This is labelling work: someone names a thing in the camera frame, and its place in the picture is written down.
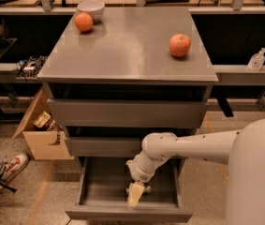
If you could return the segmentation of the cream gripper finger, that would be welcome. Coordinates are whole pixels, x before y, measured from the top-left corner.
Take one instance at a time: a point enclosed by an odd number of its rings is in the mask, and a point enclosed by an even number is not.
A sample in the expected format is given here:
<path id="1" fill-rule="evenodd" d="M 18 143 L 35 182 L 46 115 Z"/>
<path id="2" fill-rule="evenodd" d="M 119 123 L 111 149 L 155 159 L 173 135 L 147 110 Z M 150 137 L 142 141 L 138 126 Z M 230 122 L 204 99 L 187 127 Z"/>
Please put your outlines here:
<path id="1" fill-rule="evenodd" d="M 127 205 L 129 208 L 135 208 L 143 194 L 145 186 L 141 182 L 134 182 L 129 185 Z"/>

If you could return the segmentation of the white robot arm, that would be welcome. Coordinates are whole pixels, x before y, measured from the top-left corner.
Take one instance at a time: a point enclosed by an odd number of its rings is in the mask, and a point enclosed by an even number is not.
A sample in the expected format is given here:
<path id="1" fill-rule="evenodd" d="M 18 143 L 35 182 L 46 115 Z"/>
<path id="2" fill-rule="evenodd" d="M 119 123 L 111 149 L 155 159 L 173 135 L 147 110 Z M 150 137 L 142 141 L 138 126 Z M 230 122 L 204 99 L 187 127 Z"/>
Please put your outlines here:
<path id="1" fill-rule="evenodd" d="M 136 207 L 157 168 L 170 158 L 196 158 L 228 166 L 226 225 L 265 225 L 265 119 L 231 131 L 178 137 L 151 133 L 126 165 L 133 182 L 128 206 Z"/>

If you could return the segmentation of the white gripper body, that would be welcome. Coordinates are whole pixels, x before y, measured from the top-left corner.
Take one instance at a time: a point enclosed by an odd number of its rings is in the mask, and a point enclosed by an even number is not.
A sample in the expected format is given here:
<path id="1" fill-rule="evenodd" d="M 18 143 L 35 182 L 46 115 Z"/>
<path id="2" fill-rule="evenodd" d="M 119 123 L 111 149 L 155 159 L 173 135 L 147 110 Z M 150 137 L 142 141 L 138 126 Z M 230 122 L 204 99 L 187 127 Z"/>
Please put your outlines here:
<path id="1" fill-rule="evenodd" d="M 126 162 L 132 179 L 143 184 L 148 183 L 154 177 L 155 171 L 163 164 L 163 158 L 151 158 L 145 152 L 140 152 Z"/>

